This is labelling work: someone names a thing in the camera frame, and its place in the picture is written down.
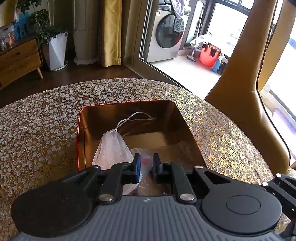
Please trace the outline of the white drawstring mesh pouch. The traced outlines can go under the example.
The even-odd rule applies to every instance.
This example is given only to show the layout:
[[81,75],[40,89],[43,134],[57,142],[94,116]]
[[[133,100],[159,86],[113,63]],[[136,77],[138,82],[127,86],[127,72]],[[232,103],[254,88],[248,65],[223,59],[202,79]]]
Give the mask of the white drawstring mesh pouch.
[[141,119],[142,121],[154,120],[149,114],[138,111],[128,118],[119,121],[116,128],[103,134],[95,152],[92,165],[97,165],[100,166],[102,170],[107,170],[114,164],[122,162],[131,163],[133,161],[134,156],[130,152],[131,149],[128,148],[123,137],[117,130],[127,121],[140,121],[139,118],[135,118],[137,114],[146,115],[146,118]]

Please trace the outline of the red metal tin box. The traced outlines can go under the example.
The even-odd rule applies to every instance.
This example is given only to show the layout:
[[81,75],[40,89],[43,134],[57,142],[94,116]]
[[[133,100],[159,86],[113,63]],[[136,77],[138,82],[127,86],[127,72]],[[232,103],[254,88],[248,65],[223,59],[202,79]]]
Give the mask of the red metal tin box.
[[[185,171],[191,171],[196,165],[205,165],[193,134],[176,104],[169,100],[155,100],[82,108],[78,121],[78,170],[91,166],[104,133],[138,111],[149,114],[154,120],[141,120],[146,115],[137,114],[135,118],[140,121],[127,121],[119,127],[117,131],[129,149],[156,149],[162,162],[176,163]],[[151,169],[131,195],[164,196],[170,193],[170,185],[156,184]]]

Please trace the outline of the tan leather chair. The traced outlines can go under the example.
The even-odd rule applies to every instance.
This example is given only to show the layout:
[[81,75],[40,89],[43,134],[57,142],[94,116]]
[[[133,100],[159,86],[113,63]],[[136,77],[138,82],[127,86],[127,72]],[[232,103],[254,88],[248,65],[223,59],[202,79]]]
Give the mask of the tan leather chair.
[[273,174],[286,174],[290,152],[258,90],[276,5],[277,1],[254,2],[226,68],[205,100],[238,125]]

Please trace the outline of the red bucket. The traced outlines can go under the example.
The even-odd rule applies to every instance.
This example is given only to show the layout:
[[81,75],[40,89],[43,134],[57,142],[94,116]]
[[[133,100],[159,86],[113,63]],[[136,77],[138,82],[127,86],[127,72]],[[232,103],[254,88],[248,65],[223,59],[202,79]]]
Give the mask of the red bucket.
[[202,47],[199,61],[207,66],[213,67],[221,54],[221,50],[214,45],[208,44]]

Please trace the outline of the white washing machine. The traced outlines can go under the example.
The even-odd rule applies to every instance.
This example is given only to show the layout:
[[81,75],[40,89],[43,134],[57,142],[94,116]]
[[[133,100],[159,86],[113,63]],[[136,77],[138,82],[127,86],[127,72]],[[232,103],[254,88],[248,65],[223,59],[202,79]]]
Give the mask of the white washing machine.
[[191,7],[185,3],[183,16],[175,16],[171,1],[159,1],[153,15],[152,30],[144,55],[148,63],[174,59],[178,56]]

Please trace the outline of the wooden drawer cabinet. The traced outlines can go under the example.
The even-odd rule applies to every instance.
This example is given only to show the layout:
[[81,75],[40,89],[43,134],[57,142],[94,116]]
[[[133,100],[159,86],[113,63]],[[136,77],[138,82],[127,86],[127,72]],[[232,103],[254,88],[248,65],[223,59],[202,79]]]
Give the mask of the wooden drawer cabinet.
[[39,43],[37,36],[28,35],[1,50],[1,89],[34,70],[37,70],[40,78],[43,78],[40,69],[43,59]]

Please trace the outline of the white planter with plant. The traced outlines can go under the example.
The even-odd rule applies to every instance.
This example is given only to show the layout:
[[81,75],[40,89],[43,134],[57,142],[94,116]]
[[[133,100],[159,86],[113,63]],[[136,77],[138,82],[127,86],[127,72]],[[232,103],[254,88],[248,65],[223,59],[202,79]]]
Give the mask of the white planter with plant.
[[29,29],[34,33],[41,45],[44,60],[50,71],[59,71],[67,65],[65,60],[68,32],[54,24],[54,16],[47,7],[40,8],[42,1],[18,1],[17,9],[20,13],[29,14]]

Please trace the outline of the yellow curtain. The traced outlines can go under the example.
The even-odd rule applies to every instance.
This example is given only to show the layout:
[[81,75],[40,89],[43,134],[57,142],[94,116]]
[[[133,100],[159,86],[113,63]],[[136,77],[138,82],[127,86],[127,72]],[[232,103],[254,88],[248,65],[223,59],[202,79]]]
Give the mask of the yellow curtain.
[[103,67],[121,64],[121,0],[99,4],[99,62]]

